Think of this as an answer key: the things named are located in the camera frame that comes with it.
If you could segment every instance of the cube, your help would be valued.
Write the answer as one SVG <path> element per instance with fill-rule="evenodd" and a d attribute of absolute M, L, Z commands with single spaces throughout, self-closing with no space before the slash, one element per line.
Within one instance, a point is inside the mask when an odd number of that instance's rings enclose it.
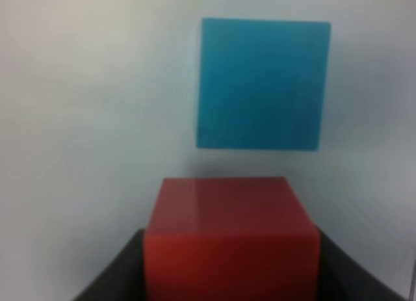
<path fill-rule="evenodd" d="M 312 301 L 320 236 L 282 177 L 165 179 L 144 236 L 149 301 Z"/>
<path fill-rule="evenodd" d="M 330 28 L 204 19 L 197 147 L 316 150 Z"/>

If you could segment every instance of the red cube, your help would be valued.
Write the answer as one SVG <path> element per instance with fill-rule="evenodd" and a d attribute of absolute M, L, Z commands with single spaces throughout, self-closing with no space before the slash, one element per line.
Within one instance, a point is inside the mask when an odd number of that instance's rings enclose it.
<path fill-rule="evenodd" d="M 320 236 L 283 177 L 165 179 L 144 237 L 149 301 L 312 301 Z"/>

